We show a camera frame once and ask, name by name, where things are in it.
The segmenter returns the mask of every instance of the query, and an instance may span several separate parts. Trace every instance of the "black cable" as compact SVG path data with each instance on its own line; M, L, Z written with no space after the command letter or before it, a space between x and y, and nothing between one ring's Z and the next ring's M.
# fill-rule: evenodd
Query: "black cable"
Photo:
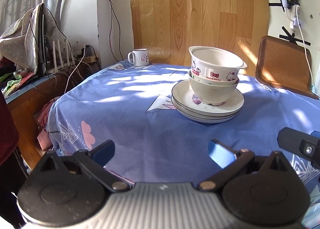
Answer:
M56 19L55 19L54 16L52 15L50 9L47 8L47 10L50 12L50 14L51 14L54 22L56 23L57 29L60 31L60 33L61 33L66 39L68 39L68 38L66 37L66 35L65 35L65 34L60 30L60 28L58 27L58 24L57 24L57 22L56 22ZM68 40L68 43L69 43L69 46L70 46L70 53L71 53L71 56L72 56L72 47L71 47L71 44L70 44L70 41L69 41L69 40ZM71 68L71 63L70 63L70 65L69 65L69 69L68 69L68 73L67 73L67 74L70 74L70 68Z
M99 70L101 70L99 58L97 57L96 51L94 50L93 46L91 46L91 45L88 45L88 46L93 49L94 55L95 55L95 57L96 57L96 63L97 63L97 65L98 65L98 67L99 67Z
M117 18L117 15L116 15L116 13L115 13L115 11L114 11L114 9L113 9L113 3L112 3L112 1L109 0L109 3L110 3L110 6L111 6L111 30L112 30L112 12L113 12L113 14L115 14L115 17L116 17L116 20L117 20L118 26L119 26L119 52L120 52L120 55L121 55L122 60L124 60L124 59L123 59L123 56L122 56L122 53L121 53L121 45L120 45L120 42L121 42L120 23L119 23L119 20L118 20L118 18ZM111 47L111 31L110 31L109 41L110 41L110 47Z
M54 99L53 86L52 86L52 83L51 83L51 79L50 79L50 77L49 77L49 73L48 73L47 67L46 67L46 65L45 65L45 63L43 62L43 59L42 59L42 57L41 57L40 48L39 48L39 46L38 46L38 42L37 42L36 35L35 35L35 33L33 32L32 27L31 27L32 14L33 14L33 11L34 11L35 9L36 9L36 8L34 8L34 9L31 11L31 14L30 14L30 24L29 24L29 25L30 25L30 29L31 29L31 32L32 32L32 34L33 34L33 37L35 38L35 41L36 41L36 45L37 45L38 52L39 52L39 57L40 57L43 65L44 65L44 69L45 69L45 72L46 72L46 74L47 74L47 77L49 78L49 82L50 82L50 86L51 86L51 92L52 92L53 100L54 100L54 102L55 102L56 100Z

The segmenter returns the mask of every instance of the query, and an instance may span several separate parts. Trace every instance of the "pink cloud print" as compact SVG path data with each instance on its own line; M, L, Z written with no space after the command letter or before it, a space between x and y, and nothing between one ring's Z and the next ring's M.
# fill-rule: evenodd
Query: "pink cloud print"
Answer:
M96 143L96 139L91 134L91 127L89 124L86 124L85 121L82 121L81 128L82 128L84 142L87 145L87 147L91 150L92 145Z

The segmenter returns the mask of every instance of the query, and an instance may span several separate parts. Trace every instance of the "red garment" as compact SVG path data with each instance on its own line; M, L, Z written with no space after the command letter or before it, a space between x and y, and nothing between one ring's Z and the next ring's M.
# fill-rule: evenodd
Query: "red garment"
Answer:
M7 103L0 92L0 165L17 147L19 133L14 125Z

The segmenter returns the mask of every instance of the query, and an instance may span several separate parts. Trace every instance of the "bowl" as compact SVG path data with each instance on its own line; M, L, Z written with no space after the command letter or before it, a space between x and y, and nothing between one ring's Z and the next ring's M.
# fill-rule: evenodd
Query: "bowl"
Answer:
M212 84L212 85L221 85L221 86L234 85L239 81L239 78L237 78L237 79L235 79L233 81L215 81L215 80L211 80L211 79L208 79L208 78L203 78L203 77L197 76L191 70L189 71L189 76L192 77L193 79L196 79L199 82Z
M240 69L247 64L237 55L215 47L192 46L192 72L202 78L214 81L234 81Z
M15 79L20 80L23 77L25 77L28 73L29 73L29 68L23 68L13 72L13 76L15 77Z
M220 105L228 100L239 83L238 80L234 85L221 86L199 82L192 77L189 77L189 80L195 95L204 104L211 104L212 106Z

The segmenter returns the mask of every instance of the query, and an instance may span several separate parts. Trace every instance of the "mug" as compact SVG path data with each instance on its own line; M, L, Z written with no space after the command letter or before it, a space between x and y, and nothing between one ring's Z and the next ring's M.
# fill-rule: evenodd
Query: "mug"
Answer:
M134 66L146 66L149 65L149 49L135 49L128 54L129 63Z

